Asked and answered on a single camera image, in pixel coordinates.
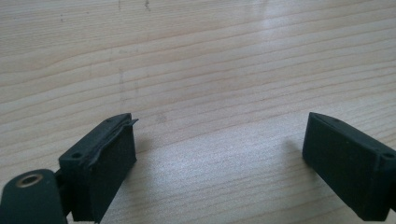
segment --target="screw hole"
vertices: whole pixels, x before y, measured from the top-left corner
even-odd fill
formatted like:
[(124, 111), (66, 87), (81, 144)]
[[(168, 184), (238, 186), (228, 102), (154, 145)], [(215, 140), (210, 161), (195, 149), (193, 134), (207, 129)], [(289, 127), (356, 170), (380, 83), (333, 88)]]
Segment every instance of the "screw hole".
[(18, 188), (30, 187), (30, 186), (35, 185), (36, 183), (40, 182), (40, 180), (42, 178), (43, 178), (43, 175), (41, 175), (41, 174), (33, 174), (33, 175), (24, 176), (23, 178), (18, 180), (17, 187)]
[(393, 155), (391, 153), (384, 153), (383, 155), (384, 155), (384, 157), (389, 158), (389, 159), (394, 159), (395, 158), (395, 155)]
[(73, 159), (78, 159), (78, 158), (80, 158), (81, 156), (82, 156), (81, 153), (76, 152), (76, 153), (74, 153), (74, 154), (72, 155), (72, 158), (73, 158)]

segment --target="3d printed part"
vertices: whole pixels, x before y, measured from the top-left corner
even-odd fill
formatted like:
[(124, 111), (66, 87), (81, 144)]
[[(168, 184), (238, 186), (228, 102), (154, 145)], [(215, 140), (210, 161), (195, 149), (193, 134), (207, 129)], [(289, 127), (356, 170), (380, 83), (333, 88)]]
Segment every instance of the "3d printed part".
[(339, 119), (310, 113), (303, 157), (363, 220), (395, 210), (396, 153)]
[(130, 114), (106, 119), (60, 158), (61, 169), (35, 170), (9, 181), (3, 190), (0, 223), (99, 223), (136, 162)]

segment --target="light wood surface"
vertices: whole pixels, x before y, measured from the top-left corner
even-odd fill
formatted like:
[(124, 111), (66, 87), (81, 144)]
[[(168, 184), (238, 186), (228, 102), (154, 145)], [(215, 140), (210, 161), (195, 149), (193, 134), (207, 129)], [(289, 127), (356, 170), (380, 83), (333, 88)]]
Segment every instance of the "light wood surface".
[(129, 112), (103, 223), (362, 223), (302, 160), (306, 120), (396, 148), (395, 65), (394, 0), (3, 0), (0, 187)]

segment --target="black plastic part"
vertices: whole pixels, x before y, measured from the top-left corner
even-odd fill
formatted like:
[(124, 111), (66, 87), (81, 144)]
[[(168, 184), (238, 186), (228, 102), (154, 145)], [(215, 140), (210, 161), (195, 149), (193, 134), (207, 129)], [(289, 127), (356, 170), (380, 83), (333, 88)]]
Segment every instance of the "black plastic part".
[(130, 114), (106, 119), (60, 158), (62, 179), (74, 194), (75, 221), (100, 222), (136, 161)]
[(54, 173), (35, 170), (9, 181), (3, 190), (0, 223), (66, 224)]
[(387, 218), (395, 199), (393, 149), (339, 119), (310, 113), (303, 157), (361, 219)]

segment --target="wood grain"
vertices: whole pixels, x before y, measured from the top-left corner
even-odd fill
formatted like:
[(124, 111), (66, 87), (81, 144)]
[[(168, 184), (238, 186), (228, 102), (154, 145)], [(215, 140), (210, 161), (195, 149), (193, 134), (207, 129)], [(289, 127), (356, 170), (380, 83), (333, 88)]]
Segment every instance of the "wood grain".
[(0, 2), (1, 188), (128, 112), (103, 223), (362, 223), (302, 160), (310, 111), (396, 148), (395, 1)]

